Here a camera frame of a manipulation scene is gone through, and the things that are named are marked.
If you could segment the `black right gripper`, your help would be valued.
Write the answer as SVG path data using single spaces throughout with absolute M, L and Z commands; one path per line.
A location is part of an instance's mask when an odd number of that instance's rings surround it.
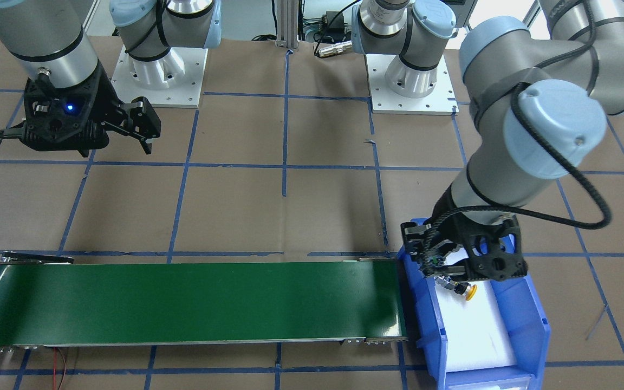
M 57 89 L 46 96 L 28 80 L 24 89 L 23 127 L 0 130 L 0 140 L 20 140 L 36 151 L 101 149 L 109 144 L 107 131 L 139 141 L 146 155 L 161 135 L 161 120 L 149 100 L 140 96 L 123 103 L 112 87 L 104 67 L 77 86 Z

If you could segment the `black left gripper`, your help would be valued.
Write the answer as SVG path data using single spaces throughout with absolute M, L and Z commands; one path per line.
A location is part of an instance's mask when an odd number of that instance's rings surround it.
M 525 277 L 528 265 L 515 218 L 498 225 L 473 222 L 463 214 L 440 225 L 436 219 L 401 224 L 404 250 L 426 277 L 449 276 L 457 282 L 504 281 Z

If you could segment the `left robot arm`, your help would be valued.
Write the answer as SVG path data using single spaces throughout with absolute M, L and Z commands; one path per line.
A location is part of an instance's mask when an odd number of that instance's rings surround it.
M 517 215 L 585 230 L 607 226 L 609 205 L 579 172 L 624 114 L 624 1 L 540 1 L 549 40 L 498 16 L 461 43 L 461 81 L 482 143 L 425 222 L 401 225 L 403 250 L 424 277 L 463 282 L 527 275 Z M 599 207 L 599 222 L 526 210 L 570 174 Z

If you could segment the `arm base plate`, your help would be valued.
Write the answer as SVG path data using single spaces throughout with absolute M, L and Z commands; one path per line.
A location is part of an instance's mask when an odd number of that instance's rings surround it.
M 156 108 L 198 108 L 208 53 L 201 48 L 171 48 L 151 62 L 122 53 L 112 84 L 125 103 L 144 96 Z
M 418 71 L 398 55 L 367 54 L 372 109 L 381 114 L 458 113 L 458 103 L 444 57 L 436 68 Z

